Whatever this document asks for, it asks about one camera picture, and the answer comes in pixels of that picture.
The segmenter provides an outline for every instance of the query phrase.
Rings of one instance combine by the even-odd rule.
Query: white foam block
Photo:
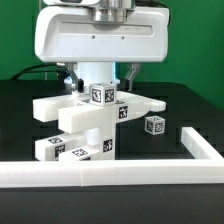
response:
[[[82,161],[82,160],[91,160],[91,157],[94,154],[100,152],[100,146],[83,146],[79,148],[74,148],[70,151],[63,152],[59,154],[59,161],[60,162],[67,162],[67,161]]]
[[[35,158],[39,161],[55,161],[61,152],[86,145],[83,133],[62,134],[35,142]]]
[[[223,160],[223,157],[191,127],[182,128],[181,142],[195,159]]]
[[[2,162],[0,187],[80,186],[80,164],[60,162]]]
[[[57,120],[60,108],[71,107],[74,104],[75,98],[72,95],[33,100],[33,117],[42,122]]]

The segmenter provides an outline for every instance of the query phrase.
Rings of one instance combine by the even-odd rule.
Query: dark green background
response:
[[[144,64],[136,81],[183,83],[224,111],[224,1],[163,2],[172,12],[168,57]],[[0,79],[39,63],[34,54],[38,6],[38,0],[1,0]],[[126,71],[122,64],[122,77]]]

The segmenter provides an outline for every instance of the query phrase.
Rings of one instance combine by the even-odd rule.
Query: black cable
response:
[[[22,71],[20,71],[19,73],[15,74],[14,76],[12,76],[10,79],[11,80],[17,80],[22,74],[24,73],[38,73],[37,72],[32,72],[32,70],[37,69],[37,68],[44,68],[44,67],[53,67],[53,66],[57,66],[56,63],[47,63],[47,64],[39,64],[39,65],[34,65],[34,66],[30,66],[28,68],[23,69]]]
[[[11,80],[17,80],[23,74],[28,74],[28,73],[45,73],[45,72],[64,73],[65,75],[67,74],[67,71],[66,70],[62,70],[62,69],[58,69],[58,70],[39,70],[39,71],[21,71],[21,72],[17,73],[16,75],[14,75],[13,77],[11,77]]]

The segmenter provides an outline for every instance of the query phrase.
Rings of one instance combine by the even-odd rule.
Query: black table surface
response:
[[[166,131],[144,131],[144,117],[117,125],[116,159],[188,159],[181,128],[195,128],[224,153],[224,113],[176,83],[135,83],[135,94],[163,100]],[[34,141],[60,134],[57,121],[32,117],[32,100],[68,94],[57,81],[0,81],[0,161],[30,161]],[[0,189],[0,223],[224,223],[224,185],[145,185]]]

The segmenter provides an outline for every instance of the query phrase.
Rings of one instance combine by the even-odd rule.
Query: small white cube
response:
[[[158,135],[165,132],[165,119],[152,116],[145,118],[145,131],[152,134]]]
[[[90,103],[108,106],[116,103],[116,84],[97,83],[90,85]]]

